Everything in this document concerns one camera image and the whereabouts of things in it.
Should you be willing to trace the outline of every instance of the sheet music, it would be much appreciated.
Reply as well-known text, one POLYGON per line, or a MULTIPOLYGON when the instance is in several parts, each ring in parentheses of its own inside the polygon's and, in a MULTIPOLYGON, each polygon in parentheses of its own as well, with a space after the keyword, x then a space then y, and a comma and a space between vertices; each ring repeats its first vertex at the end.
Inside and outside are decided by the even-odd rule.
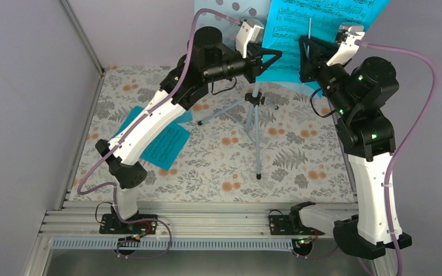
MULTIPOLYGON (((299 37, 307 35, 309 18, 312 18, 312 36, 334 41, 341 23, 363 24, 367 30, 388 2, 389 0, 272 0, 262 46, 281 50, 283 54, 280 60, 257 77, 257 81, 300 83, 299 37)), ((316 82, 308 85, 313 89, 319 88, 316 82)))

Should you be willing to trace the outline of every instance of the floral tablecloth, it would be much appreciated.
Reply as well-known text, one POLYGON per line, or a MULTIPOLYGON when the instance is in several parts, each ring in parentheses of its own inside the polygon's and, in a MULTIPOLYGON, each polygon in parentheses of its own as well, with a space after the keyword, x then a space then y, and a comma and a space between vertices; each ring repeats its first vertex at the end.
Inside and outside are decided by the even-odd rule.
MULTIPOLYGON (((99 160, 94 148, 98 139, 109 139, 135 106, 145 106, 167 75, 165 66, 110 67, 75 177, 70 200, 112 200, 112 188, 105 187, 86 196, 77 194, 77 185, 99 160)), ((215 92, 231 86, 217 82, 215 92)), ((169 202, 353 202, 336 132, 331 118, 316 116, 309 97, 275 83, 262 83, 267 98, 279 110, 260 107, 262 179, 256 179, 256 152, 243 127, 227 115, 202 126, 197 121, 234 103, 253 85, 240 77, 234 90, 208 94, 192 109, 192 122, 181 124, 191 136, 170 170, 142 160, 148 171, 137 187, 138 200, 169 202)), ((329 112, 325 99, 315 99, 320 113, 329 112)), ((248 103, 230 114, 244 121, 248 103)), ((102 164, 85 185, 89 189, 115 181, 102 164)))

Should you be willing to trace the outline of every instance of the black cable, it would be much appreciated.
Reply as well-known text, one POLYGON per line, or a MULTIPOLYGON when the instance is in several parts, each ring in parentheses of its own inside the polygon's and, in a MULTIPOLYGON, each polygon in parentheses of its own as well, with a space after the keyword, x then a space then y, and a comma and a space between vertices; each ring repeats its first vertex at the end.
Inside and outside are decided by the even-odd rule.
POLYGON ((94 218, 95 218, 96 221, 97 221, 99 224, 101 224, 101 225, 104 225, 104 224, 103 224, 102 222, 100 222, 100 221, 97 220, 97 210, 99 209, 99 206, 101 206, 101 204, 103 204, 103 203, 108 203, 108 204, 113 205, 111 202, 107 202, 107 201, 104 201, 104 202, 101 202, 101 203, 97 204, 97 206, 96 206, 96 212, 94 213, 94 218))
POLYGON ((348 128, 348 129, 350 128, 350 124, 352 123, 353 118, 355 117, 357 112, 362 109, 363 109, 363 104, 361 104, 360 102, 355 105, 355 107, 350 112, 350 115, 348 115, 348 118, 346 119, 346 122, 345 122, 346 128, 348 128))
POLYGON ((230 88, 227 88, 227 89, 224 89, 224 90, 218 91, 218 92, 216 92, 216 93, 213 93, 213 91, 214 91, 214 82, 212 82, 212 83, 211 83, 211 94, 212 94, 212 95, 218 95, 218 94, 220 94, 220 93, 222 93, 222 92, 230 91, 230 90, 232 90, 233 88, 235 88, 235 87, 236 87, 236 84, 238 83, 238 80, 236 79, 236 76, 235 76, 234 78, 235 78, 235 83, 233 84, 233 86, 231 86, 230 88))
POLYGON ((282 216, 284 215, 284 214, 282 214, 281 211, 279 211, 279 210, 277 210, 277 209, 270 210, 270 212, 268 212, 268 215, 270 216, 270 214, 271 214, 272 212, 279 212, 282 216))
POLYGON ((321 115, 316 111, 316 108, 314 108, 314 104, 313 104, 313 98, 314 96, 316 96, 316 94, 321 91, 321 88, 314 90, 313 94, 311 95, 311 97, 309 98, 309 102, 311 103, 311 107, 313 108, 314 113, 316 113, 317 116, 320 116, 321 118, 328 118, 329 116, 333 115, 333 113, 336 111, 333 110, 330 113, 326 114, 326 115, 321 115))

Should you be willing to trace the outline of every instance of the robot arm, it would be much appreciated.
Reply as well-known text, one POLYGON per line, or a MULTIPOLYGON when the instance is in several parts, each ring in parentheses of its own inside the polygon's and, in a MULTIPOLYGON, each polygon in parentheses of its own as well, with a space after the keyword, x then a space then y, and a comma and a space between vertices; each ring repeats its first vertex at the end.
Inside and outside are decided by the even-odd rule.
MULTIPOLYGON (((355 175, 359 214, 335 213, 312 202, 294 206, 291 216, 305 227, 318 229, 334 237, 348 255, 375 259, 393 248, 384 202, 384 175, 395 151, 394 129, 380 108, 398 90, 392 64, 380 57, 369 57, 351 74, 348 64, 364 36, 363 26, 343 24, 335 43, 301 37, 300 80, 317 81, 323 94, 339 116, 338 137, 355 175), (306 55, 309 45, 311 55, 306 55)), ((411 245, 411 237, 402 232, 395 215, 394 190, 389 188, 390 209, 394 214, 394 232, 401 248, 411 245)))
POLYGON ((222 43, 222 34, 214 27, 203 27, 193 38, 193 52, 189 68, 184 69, 183 56, 177 67, 160 83, 160 89, 145 109, 117 136, 109 141, 99 140, 98 152, 105 156, 115 146, 118 149, 107 158, 109 172, 119 182, 117 191, 118 216, 127 220, 137 214, 136 189, 146 178, 147 172, 139 163, 145 148, 162 130, 177 117, 189 110, 198 100, 208 94, 208 85, 222 79, 243 75, 250 83, 282 56, 282 52, 261 48, 264 28, 256 20, 245 20, 237 35, 233 51, 222 43), (274 55, 266 62, 264 55, 274 55), (179 90, 172 99, 164 102, 150 113, 150 109, 163 101, 179 80, 183 70, 188 70, 179 90), (124 141, 123 136, 129 132, 124 141))

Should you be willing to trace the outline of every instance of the blue paper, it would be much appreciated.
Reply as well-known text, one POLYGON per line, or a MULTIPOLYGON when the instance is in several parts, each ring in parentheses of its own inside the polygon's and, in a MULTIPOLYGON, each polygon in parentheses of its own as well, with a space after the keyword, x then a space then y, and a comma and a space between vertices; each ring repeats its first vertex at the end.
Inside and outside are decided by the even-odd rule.
MULTIPOLYGON (((311 36, 332 42, 343 22, 367 30, 389 0, 272 0, 262 46, 283 51, 282 58, 257 78, 260 82, 297 82, 300 71, 299 38, 311 36)), ((316 82, 308 83, 319 88, 316 82)))
MULTIPOLYGON (((140 106, 133 108, 114 136, 123 131, 123 129, 133 122, 142 111, 143 108, 140 106)), ((153 139, 148 147, 145 148, 141 158, 155 166, 168 170, 174 163, 185 143, 187 143, 189 136, 190 132, 185 128, 177 125, 175 121, 171 122, 155 139, 153 139)))

